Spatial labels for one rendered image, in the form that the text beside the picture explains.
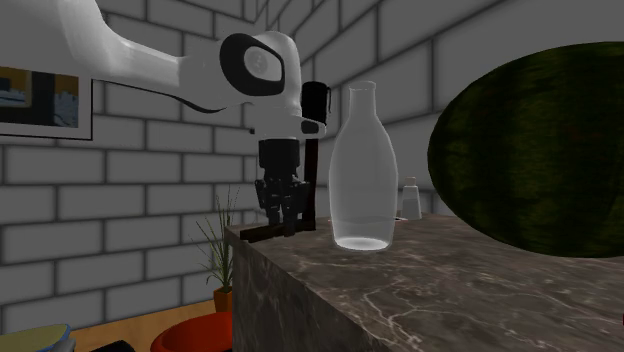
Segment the framed wall picture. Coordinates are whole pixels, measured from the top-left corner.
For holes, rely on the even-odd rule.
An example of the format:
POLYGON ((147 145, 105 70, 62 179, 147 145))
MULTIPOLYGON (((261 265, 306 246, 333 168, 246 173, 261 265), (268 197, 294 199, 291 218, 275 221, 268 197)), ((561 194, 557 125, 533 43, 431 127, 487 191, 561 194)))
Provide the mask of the framed wall picture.
POLYGON ((0 136, 90 140, 93 81, 0 66, 0 136))

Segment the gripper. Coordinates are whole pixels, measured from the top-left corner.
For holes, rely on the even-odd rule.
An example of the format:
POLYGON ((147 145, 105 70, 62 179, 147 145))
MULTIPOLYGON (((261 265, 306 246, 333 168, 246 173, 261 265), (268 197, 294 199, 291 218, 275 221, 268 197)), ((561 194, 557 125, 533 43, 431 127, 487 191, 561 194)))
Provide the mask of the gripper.
POLYGON ((306 207, 310 193, 308 182, 293 181, 287 184, 282 201, 280 179, 297 176, 300 166, 299 142, 296 139, 265 139, 259 143, 259 166, 264 178, 254 182, 258 204, 266 213, 270 225, 281 223, 281 208, 285 237, 297 232, 299 215, 306 207))

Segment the green plant in orange pot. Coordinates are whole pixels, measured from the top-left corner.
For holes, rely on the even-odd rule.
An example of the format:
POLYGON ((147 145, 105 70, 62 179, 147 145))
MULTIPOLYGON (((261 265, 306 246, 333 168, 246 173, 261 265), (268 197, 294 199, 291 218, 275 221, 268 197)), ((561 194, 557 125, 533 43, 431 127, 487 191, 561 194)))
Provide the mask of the green plant in orange pot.
POLYGON ((201 234, 208 241, 210 251, 197 248, 207 257, 210 265, 202 264, 208 271, 206 283, 211 281, 219 283, 213 291, 213 302, 216 312, 232 311, 232 283, 233 283, 233 256, 231 246, 225 241, 225 230, 233 223, 232 207, 236 205, 239 191, 231 193, 228 188, 225 201, 222 202, 218 195, 215 196, 217 206, 218 224, 213 226, 205 217, 204 225, 196 222, 201 234))

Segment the clear glass bottle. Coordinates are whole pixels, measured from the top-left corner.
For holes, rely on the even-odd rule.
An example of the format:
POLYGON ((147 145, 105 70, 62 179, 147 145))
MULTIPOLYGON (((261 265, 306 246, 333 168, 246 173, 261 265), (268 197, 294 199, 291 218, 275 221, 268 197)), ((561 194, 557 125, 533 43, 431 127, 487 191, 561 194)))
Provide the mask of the clear glass bottle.
POLYGON ((328 192, 335 244, 381 251, 392 243, 398 169, 392 142, 376 114, 376 84, 349 86, 348 118, 334 143, 328 192))

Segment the yellow cushion with blue rim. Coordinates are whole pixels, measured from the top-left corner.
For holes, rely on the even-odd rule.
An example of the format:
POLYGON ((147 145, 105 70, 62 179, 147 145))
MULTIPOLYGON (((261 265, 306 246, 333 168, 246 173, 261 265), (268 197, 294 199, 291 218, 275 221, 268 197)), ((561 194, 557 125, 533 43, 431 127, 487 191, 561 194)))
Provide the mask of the yellow cushion with blue rim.
POLYGON ((59 341, 67 340, 71 327, 55 324, 0 335, 0 352, 51 352, 59 341))

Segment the dark green watermelon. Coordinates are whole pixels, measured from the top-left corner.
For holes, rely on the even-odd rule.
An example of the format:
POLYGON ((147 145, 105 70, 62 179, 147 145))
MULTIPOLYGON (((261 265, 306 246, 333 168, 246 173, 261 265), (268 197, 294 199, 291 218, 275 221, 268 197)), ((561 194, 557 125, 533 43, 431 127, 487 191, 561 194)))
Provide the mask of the dark green watermelon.
POLYGON ((624 256, 624 41, 490 71, 444 109, 427 157, 441 200, 479 232, 551 256, 624 256))

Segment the black mug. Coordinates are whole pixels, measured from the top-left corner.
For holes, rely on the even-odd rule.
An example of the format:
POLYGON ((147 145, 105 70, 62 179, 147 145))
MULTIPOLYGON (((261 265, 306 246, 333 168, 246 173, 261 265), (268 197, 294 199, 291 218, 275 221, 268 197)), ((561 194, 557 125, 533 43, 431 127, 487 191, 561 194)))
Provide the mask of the black mug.
POLYGON ((302 85, 301 107, 304 118, 327 124, 331 114, 332 90, 318 81, 308 81, 302 85))

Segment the red round tub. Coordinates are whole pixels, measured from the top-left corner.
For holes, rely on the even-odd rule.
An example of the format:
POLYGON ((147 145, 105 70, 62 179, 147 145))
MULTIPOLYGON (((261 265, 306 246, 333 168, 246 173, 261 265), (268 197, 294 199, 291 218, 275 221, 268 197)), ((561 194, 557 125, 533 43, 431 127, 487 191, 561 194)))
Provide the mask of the red round tub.
POLYGON ((232 313, 216 312, 178 323, 153 340, 150 352, 232 352, 232 313))

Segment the small white bottle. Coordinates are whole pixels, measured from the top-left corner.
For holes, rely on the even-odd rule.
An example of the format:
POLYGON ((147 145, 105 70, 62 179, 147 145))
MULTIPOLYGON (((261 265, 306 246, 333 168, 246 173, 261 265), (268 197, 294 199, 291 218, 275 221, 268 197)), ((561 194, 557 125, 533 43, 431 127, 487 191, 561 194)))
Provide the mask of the small white bottle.
POLYGON ((415 177, 406 177, 402 191, 401 217, 407 220, 420 220, 422 207, 420 192, 415 177))

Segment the dark brown upright stand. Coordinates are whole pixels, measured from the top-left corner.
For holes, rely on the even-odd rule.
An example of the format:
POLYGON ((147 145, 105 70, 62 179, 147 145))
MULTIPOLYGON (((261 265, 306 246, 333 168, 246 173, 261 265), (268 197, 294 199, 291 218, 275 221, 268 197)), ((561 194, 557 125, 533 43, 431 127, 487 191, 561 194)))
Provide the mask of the dark brown upright stand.
MULTIPOLYGON (((293 182, 293 181, 300 181, 300 182, 308 182, 310 184, 310 193, 309 193, 309 198, 307 201, 307 207, 305 211, 299 215, 299 221, 297 223, 296 233, 302 232, 302 231, 314 231, 316 229, 315 190, 316 190, 317 167, 318 167, 318 141, 307 140, 305 142, 304 150, 305 150, 305 166, 304 166, 303 178, 300 179, 297 173, 297 176, 293 177, 290 180, 280 179, 281 186, 282 186, 282 201, 284 197, 285 188, 288 183, 293 182)), ((263 226, 248 229, 248 230, 242 230, 240 232, 240 238, 242 240, 248 241, 249 243, 254 243, 254 242, 271 239, 274 237, 285 237, 283 234, 284 224, 283 224, 282 208, 281 208, 281 215, 282 215, 282 218, 281 218, 281 223, 279 225, 270 225, 268 222, 267 225, 263 225, 263 226)))

